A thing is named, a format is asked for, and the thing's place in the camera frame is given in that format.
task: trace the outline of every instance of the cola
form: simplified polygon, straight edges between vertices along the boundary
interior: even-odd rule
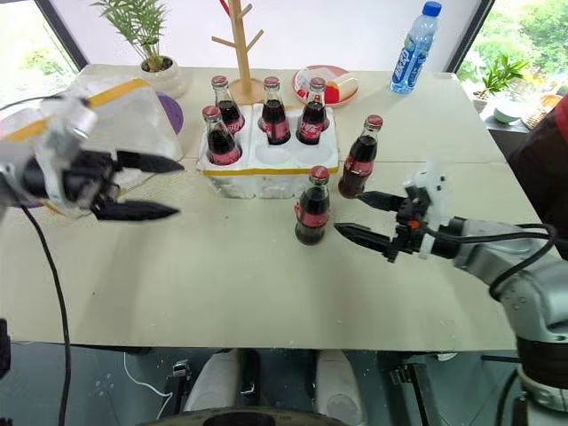
[[[280,81],[276,77],[264,79],[264,105],[260,124],[268,137],[269,145],[282,145],[290,139],[288,118],[280,98]]]
[[[379,115],[369,115],[363,132],[351,146],[339,180],[339,193],[345,198],[355,198],[365,191],[365,183],[373,172],[375,164],[377,135],[383,126]]]
[[[310,80],[310,94],[304,111],[298,121],[296,137],[306,145],[317,145],[326,121],[326,103],[324,89],[326,82],[323,78],[314,77]]]
[[[237,162],[242,155],[242,149],[226,128],[221,110],[217,106],[206,106],[202,113],[207,123],[209,161],[217,166],[228,166]]]
[[[310,182],[299,202],[295,205],[296,237],[303,244],[311,246],[323,239],[329,219],[329,191],[327,182],[329,170],[315,166],[310,170]]]
[[[234,135],[245,125],[245,119],[229,91],[229,82],[224,75],[216,75],[211,79],[211,86],[215,91],[215,105],[221,110],[223,122]]]

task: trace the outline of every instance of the green leaves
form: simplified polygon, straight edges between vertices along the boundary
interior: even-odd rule
[[[159,42],[166,20],[164,4],[158,4],[158,0],[98,0],[91,6],[101,8],[100,16],[107,18],[124,36],[150,71],[160,71]]]
[[[489,93],[498,93],[507,89],[511,80],[514,78],[523,78],[521,71],[528,65],[528,61],[516,60],[509,61],[509,57],[501,55],[488,68],[488,73],[483,77],[485,91]]]

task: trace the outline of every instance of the red plate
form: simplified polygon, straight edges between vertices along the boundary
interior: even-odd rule
[[[302,101],[305,103],[306,98],[308,96],[308,90],[310,89],[310,80],[313,77],[321,77],[326,81],[334,80],[341,75],[347,74],[349,71],[340,68],[334,67],[333,65],[310,65],[309,67],[302,68],[294,74],[292,78],[292,89],[294,89],[294,93]],[[343,99],[339,102],[329,102],[326,97],[326,105],[329,107],[339,107],[341,105],[346,104],[350,100],[353,99],[355,93],[359,87],[355,89],[355,91],[346,99]]]

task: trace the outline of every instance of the foam bottle holder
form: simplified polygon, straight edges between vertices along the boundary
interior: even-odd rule
[[[240,110],[245,125],[235,135],[235,141],[242,148],[242,156],[237,162],[228,166],[212,164],[207,157],[207,130],[201,135],[196,168],[220,195],[228,198],[299,197],[309,185],[313,166],[326,166],[330,174],[337,173],[339,153],[331,108],[326,108],[329,126],[321,133],[315,146],[305,145],[296,138],[302,109],[286,111],[291,136],[288,142],[278,146],[269,145],[268,137],[258,126],[263,104],[241,106]]]

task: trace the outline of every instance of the blue bottle cap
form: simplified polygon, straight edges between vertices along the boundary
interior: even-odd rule
[[[442,5],[438,2],[426,2],[422,9],[422,15],[436,18],[442,12]]]

